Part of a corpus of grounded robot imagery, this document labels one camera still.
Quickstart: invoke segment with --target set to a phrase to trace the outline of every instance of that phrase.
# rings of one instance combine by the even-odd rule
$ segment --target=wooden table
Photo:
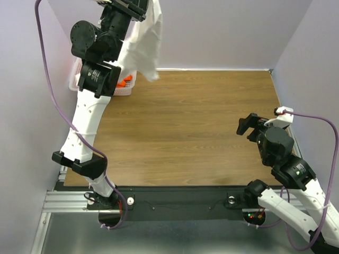
[[[278,184],[255,143],[236,135],[250,112],[272,118],[279,102],[268,71],[162,71],[138,75],[132,95],[107,106],[95,146],[117,185]],[[68,170],[65,186],[87,186]]]

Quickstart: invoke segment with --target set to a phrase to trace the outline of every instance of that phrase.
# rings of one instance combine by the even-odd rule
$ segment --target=black clamp
[[[246,204],[249,207],[258,206],[258,197],[261,197],[262,193],[268,187],[269,186],[266,183],[258,179],[250,182],[245,188],[244,199],[246,201]]]
[[[63,152],[56,151],[52,154],[52,160],[62,166],[69,167],[79,175],[86,176],[92,180],[101,176],[107,167],[107,160],[95,153],[91,160],[80,163],[79,160],[71,161],[64,156]]]

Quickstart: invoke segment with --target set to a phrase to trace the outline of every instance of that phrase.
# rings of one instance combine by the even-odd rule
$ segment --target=white cloth
[[[159,78],[157,67],[162,40],[163,15],[159,0],[149,0],[146,19],[136,22],[131,36],[123,42],[119,58],[113,63],[121,67],[119,81],[139,71],[148,81]]]

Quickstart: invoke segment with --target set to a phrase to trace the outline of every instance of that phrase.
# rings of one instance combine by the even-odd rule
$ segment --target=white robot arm
[[[113,192],[115,184],[106,176],[108,159],[93,148],[93,143],[102,114],[118,83],[121,68],[114,63],[128,26],[131,20],[141,22],[146,18],[148,0],[95,1],[104,7],[100,25],[79,21],[70,33],[72,54],[82,60],[78,100],[73,126],[61,150],[53,153],[52,160],[84,176],[97,197],[112,205],[117,195]]]
[[[237,134],[243,135],[248,128],[254,128],[247,138],[257,143],[262,163],[272,167],[271,174],[300,200],[310,216],[260,180],[248,185],[247,199],[283,219],[307,242],[315,242],[311,246],[314,253],[339,253],[339,212],[331,202],[326,205],[326,195],[315,173],[303,159],[292,154],[294,140],[284,130],[293,122],[293,109],[279,107],[274,112],[278,116],[275,119],[268,120],[254,113],[240,119]]]

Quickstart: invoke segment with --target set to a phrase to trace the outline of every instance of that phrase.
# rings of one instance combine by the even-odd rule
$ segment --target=silver floor
[[[269,214],[267,223],[277,218]],[[306,242],[293,232],[299,246]],[[241,221],[126,222],[100,228],[95,213],[52,213],[42,247],[45,254],[292,254],[284,224],[249,228]]]

